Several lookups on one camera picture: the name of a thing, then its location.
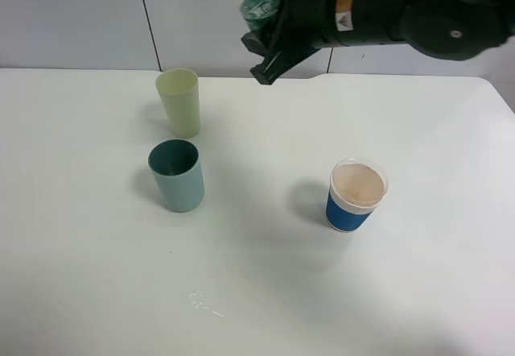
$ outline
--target light yellow cup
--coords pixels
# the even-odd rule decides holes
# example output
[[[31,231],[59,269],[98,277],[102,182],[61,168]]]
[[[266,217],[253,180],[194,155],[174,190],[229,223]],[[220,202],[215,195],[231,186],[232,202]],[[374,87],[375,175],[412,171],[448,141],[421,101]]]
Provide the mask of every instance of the light yellow cup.
[[[186,68],[173,68],[155,80],[171,131],[181,139],[200,132],[199,77]]]

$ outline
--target blue paper cup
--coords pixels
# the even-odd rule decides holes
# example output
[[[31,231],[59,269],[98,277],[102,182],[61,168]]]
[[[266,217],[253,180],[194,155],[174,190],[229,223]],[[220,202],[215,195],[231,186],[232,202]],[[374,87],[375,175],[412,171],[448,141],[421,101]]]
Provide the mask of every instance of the blue paper cup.
[[[204,180],[196,147],[186,140],[160,143],[148,156],[167,207],[177,213],[195,209],[204,198]]]
[[[331,174],[326,217],[335,230],[357,230],[388,191],[386,174],[365,159],[340,161]]]

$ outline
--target teal cup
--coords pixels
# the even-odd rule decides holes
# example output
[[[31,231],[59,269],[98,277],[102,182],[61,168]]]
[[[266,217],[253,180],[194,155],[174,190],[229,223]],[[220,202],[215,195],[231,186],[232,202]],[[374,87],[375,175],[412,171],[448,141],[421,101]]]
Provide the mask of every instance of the teal cup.
[[[167,208],[177,213],[195,209],[204,198],[199,150],[186,140],[160,143],[148,156],[148,165]]]

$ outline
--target cup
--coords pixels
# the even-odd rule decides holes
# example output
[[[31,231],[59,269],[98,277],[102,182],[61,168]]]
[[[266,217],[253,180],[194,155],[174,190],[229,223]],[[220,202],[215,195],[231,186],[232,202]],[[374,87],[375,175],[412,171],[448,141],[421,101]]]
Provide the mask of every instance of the cup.
[[[335,230],[357,230],[388,191],[386,174],[365,159],[340,161],[331,174],[326,217]]]
[[[167,208],[177,213],[195,209],[204,198],[199,150],[186,140],[160,143],[148,156]]]
[[[186,68],[162,72],[155,80],[171,131],[181,139],[200,132],[199,77]]]

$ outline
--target white label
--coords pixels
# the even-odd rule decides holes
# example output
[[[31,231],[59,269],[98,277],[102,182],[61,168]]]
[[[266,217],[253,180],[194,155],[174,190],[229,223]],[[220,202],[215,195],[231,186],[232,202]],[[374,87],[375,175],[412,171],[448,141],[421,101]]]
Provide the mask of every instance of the white label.
[[[354,26],[352,25],[352,12],[340,12],[336,14],[336,28],[338,31],[352,31]]]

